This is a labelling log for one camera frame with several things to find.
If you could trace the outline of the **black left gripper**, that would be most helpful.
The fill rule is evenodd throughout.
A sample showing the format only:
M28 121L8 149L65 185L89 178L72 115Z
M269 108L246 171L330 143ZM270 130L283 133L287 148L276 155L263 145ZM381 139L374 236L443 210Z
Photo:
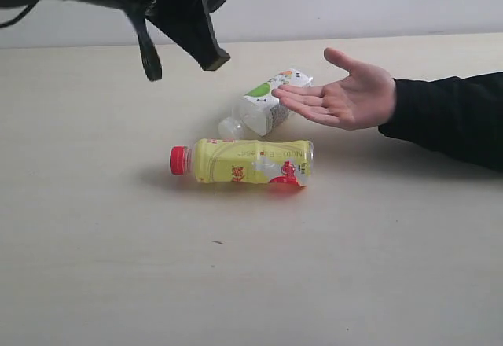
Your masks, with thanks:
M76 0L108 8L120 7L120 0ZM230 55L219 46L211 14L226 0L126 0L132 3L152 3L146 12L147 19L168 38L188 53L204 71L216 71ZM162 65L156 47L148 33L144 13L136 6L125 14L138 37L141 63L151 82L163 77Z

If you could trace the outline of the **open bare human hand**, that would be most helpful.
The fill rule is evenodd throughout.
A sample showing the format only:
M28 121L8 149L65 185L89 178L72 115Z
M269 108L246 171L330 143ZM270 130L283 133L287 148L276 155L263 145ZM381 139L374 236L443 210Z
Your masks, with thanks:
M272 95L309 121L345 131L378 127L393 116L396 84L388 71L329 47L324 58L347 77L324 86L281 85Z

